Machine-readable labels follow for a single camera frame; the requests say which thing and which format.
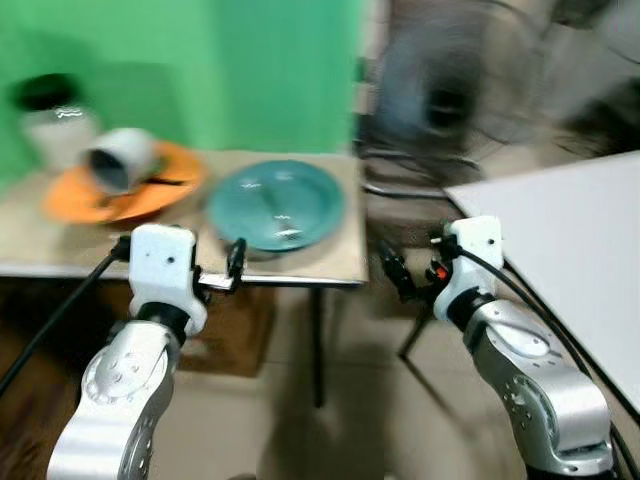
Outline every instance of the wall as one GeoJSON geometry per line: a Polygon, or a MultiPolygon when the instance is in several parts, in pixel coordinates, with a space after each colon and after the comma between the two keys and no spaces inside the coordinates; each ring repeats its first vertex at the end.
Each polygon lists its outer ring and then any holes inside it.
{"type": "Polygon", "coordinates": [[[106,128],[198,148],[326,152],[350,137],[360,0],[0,2],[0,174],[34,165],[10,86],[69,72],[106,128]]]}

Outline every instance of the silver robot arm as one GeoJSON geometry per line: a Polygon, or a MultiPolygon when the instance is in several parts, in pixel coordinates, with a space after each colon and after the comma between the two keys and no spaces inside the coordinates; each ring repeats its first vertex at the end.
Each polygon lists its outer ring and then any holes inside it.
{"type": "MultiPolygon", "coordinates": [[[[214,289],[237,286],[243,242],[234,246],[227,275],[219,276],[214,289]]],[[[207,318],[195,247],[194,234],[182,228],[143,225],[134,230],[129,281],[135,320],[87,367],[80,404],[49,462],[49,480],[147,478],[153,432],[171,401],[180,348],[207,318]]]]}
{"type": "MultiPolygon", "coordinates": [[[[453,222],[445,237],[502,267],[496,218],[453,222]]],[[[529,478],[614,478],[610,414],[598,387],[533,313],[496,299],[493,275],[463,256],[450,270],[434,313],[460,328],[478,372],[500,396],[529,478]]]]}

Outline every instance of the black cable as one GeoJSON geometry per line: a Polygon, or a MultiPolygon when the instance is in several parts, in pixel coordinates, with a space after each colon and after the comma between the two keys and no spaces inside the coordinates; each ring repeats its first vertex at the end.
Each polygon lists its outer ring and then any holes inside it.
{"type": "MultiPolygon", "coordinates": [[[[498,278],[501,282],[503,282],[516,295],[518,295],[518,297],[529,308],[531,308],[531,310],[533,310],[536,313],[536,315],[538,315],[540,317],[540,319],[549,327],[549,329],[554,333],[554,335],[556,335],[556,337],[558,337],[558,340],[560,340],[562,342],[563,346],[565,347],[565,349],[567,350],[567,352],[569,353],[569,355],[571,356],[573,361],[578,366],[578,369],[583,374],[585,374],[588,378],[593,380],[591,372],[589,371],[587,365],[582,360],[582,358],[580,357],[580,355],[576,351],[575,347],[571,344],[571,342],[568,341],[568,339],[567,339],[566,335],[564,334],[564,332],[562,331],[562,329],[558,326],[558,324],[556,322],[554,322],[554,321],[552,321],[550,319],[550,316],[547,314],[547,312],[542,307],[540,307],[540,305],[538,305],[538,303],[536,303],[533,299],[531,299],[531,297],[529,297],[529,295],[524,291],[524,289],[522,289],[517,283],[515,283],[513,280],[511,280],[508,276],[506,276],[503,272],[501,272],[496,267],[491,265],[489,262],[486,262],[482,258],[480,258],[477,255],[465,250],[464,248],[462,248],[460,246],[457,246],[456,249],[455,249],[455,252],[458,255],[466,257],[469,260],[471,260],[471,261],[477,263],[478,265],[480,265],[482,268],[484,268],[485,270],[487,270],[488,272],[493,274],[496,278],[498,278]]],[[[618,447],[618,451],[620,452],[620,455],[622,456],[622,458],[624,459],[625,463],[627,464],[627,467],[629,468],[629,471],[631,472],[632,478],[634,480],[640,480],[640,470],[638,470],[638,466],[636,465],[636,463],[635,463],[635,461],[633,459],[633,456],[631,455],[629,447],[627,446],[627,444],[623,440],[622,435],[620,435],[620,432],[618,431],[618,428],[613,424],[613,422],[611,423],[611,437],[612,437],[615,445],[618,447]]]]}
{"type": "Polygon", "coordinates": [[[102,275],[102,273],[109,268],[109,266],[116,260],[128,261],[131,248],[131,241],[129,237],[123,236],[118,240],[117,245],[111,250],[109,255],[98,264],[98,266],[85,278],[82,283],[74,290],[74,292],[53,312],[49,320],[44,326],[36,333],[33,339],[22,351],[20,356],[13,362],[7,373],[4,374],[2,380],[0,380],[0,398],[7,391],[11,382],[15,380],[16,376],[20,373],[25,364],[29,361],[36,348],[47,336],[49,331],[58,323],[67,310],[80,298],[80,296],[89,288],[96,280],[102,275]]]}

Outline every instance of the white tabletop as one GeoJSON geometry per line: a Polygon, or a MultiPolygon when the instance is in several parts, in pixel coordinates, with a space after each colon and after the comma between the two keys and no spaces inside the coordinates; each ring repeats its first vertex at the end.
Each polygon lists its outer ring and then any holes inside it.
{"type": "MultiPolygon", "coordinates": [[[[197,262],[208,274],[225,270],[226,250],[204,212],[215,184],[243,167],[271,159],[307,162],[327,171],[345,194],[346,212],[340,227],[325,240],[278,257],[249,258],[245,273],[252,283],[290,285],[357,285],[367,280],[364,210],[360,164],[345,155],[305,155],[243,151],[202,155],[210,182],[201,191],[166,209],[153,221],[178,224],[198,234],[197,262]]],[[[85,276],[107,255],[121,233],[131,226],[68,225],[43,212],[42,201],[53,177],[33,172],[13,186],[0,201],[0,275],[19,277],[85,276]]],[[[105,278],[127,278],[126,265],[113,265],[105,278]]]]}
{"type": "Polygon", "coordinates": [[[640,152],[447,192],[640,412],[640,152]]]}

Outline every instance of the white cup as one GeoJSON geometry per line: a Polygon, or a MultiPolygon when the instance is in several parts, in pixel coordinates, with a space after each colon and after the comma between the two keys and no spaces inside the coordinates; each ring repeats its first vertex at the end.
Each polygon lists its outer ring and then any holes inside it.
{"type": "Polygon", "coordinates": [[[93,180],[109,195],[135,191],[158,166],[155,143],[140,128],[118,128],[98,137],[85,155],[93,180]]]}

